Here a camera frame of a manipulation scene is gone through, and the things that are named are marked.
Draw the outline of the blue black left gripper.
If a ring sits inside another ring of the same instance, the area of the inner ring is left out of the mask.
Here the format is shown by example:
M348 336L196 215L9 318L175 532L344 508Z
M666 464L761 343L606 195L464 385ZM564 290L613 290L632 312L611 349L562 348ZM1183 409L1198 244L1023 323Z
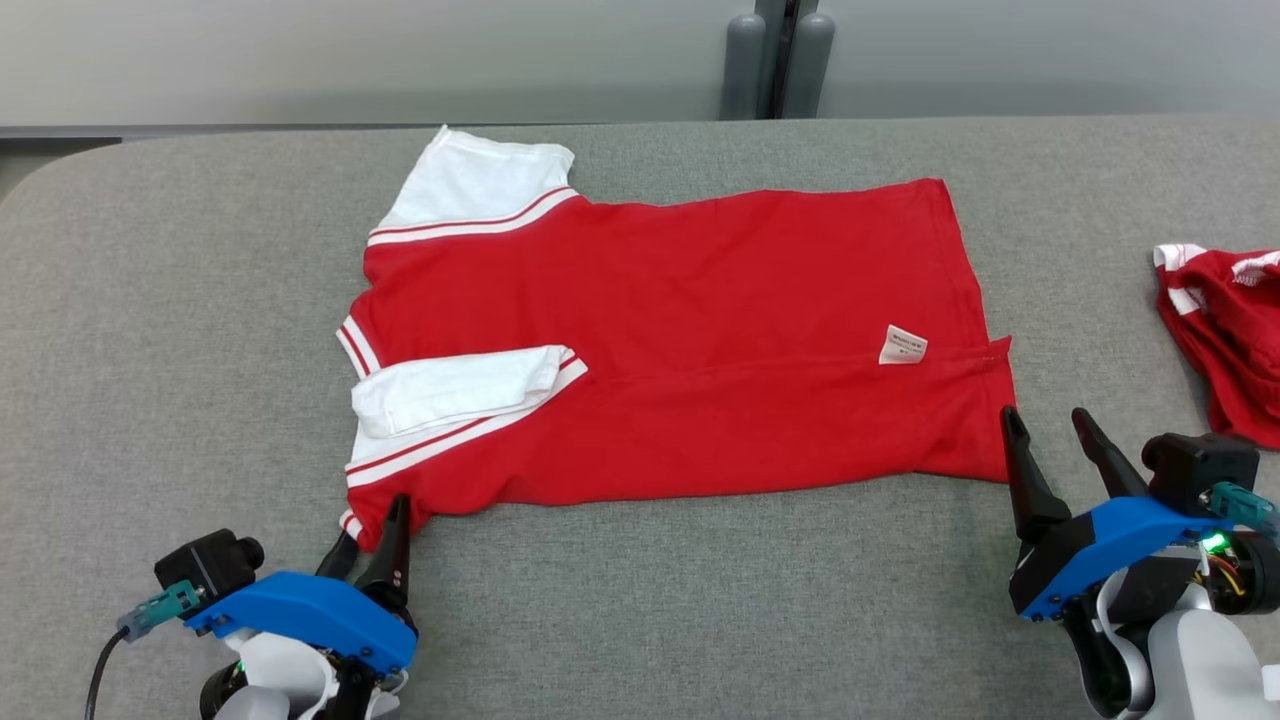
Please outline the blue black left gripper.
M339 530L317 575L278 571L197 611L186 625L238 659L201 693L202 720L403 720L401 691L419 633L410 612L412 503L397 495L365 573Z

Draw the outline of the grey cylinder bumper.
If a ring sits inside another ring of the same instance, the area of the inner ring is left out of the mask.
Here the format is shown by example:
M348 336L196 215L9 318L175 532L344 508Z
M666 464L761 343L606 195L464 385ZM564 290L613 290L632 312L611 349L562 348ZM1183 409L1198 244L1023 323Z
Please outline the grey cylinder bumper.
M826 14L812 12L796 19L788 45L781 118L817 118L835 35L835 20Z
M719 96L721 120L756 119L765 32L765 19L756 13L736 15L727 24Z

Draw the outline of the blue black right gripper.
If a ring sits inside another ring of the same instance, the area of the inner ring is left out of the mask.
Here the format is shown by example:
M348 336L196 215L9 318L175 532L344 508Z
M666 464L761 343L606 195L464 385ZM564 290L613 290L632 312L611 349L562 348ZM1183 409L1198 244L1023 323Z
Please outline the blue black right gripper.
M1155 624L1185 594L1204 596L1193 577L1207 521L1138 498L1149 497L1147 482L1094 418L1074 407L1071 424L1112 498L1074 518L1044 479L1020 413L1011 405L1000 413L1012 519L1024 543L1010 598L1020 618L1066 632L1101 717L1142 717L1156 700Z

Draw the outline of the grey vertical wall post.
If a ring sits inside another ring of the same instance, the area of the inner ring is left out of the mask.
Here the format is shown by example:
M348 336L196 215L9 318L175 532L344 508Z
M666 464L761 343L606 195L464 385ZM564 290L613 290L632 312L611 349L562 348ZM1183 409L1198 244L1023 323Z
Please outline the grey vertical wall post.
M801 18L817 12L820 0L754 0L754 13L764 22L755 119L781 118L797 26Z

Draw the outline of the red white jersey shirt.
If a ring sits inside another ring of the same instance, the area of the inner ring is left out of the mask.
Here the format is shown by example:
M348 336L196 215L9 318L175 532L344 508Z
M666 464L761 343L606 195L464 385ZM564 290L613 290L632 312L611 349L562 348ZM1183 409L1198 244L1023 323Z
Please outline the red white jersey shirt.
M557 143L443 128L364 252L340 528L497 503L1005 483L995 340L943 181L594 202Z

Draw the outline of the red white jersey shorts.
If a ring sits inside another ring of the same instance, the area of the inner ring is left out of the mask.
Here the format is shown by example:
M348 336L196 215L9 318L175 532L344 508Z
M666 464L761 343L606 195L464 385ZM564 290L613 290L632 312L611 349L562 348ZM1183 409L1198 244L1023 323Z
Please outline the red white jersey shorts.
M1156 306L1207 384L1211 430L1280 451L1280 249L1153 250Z

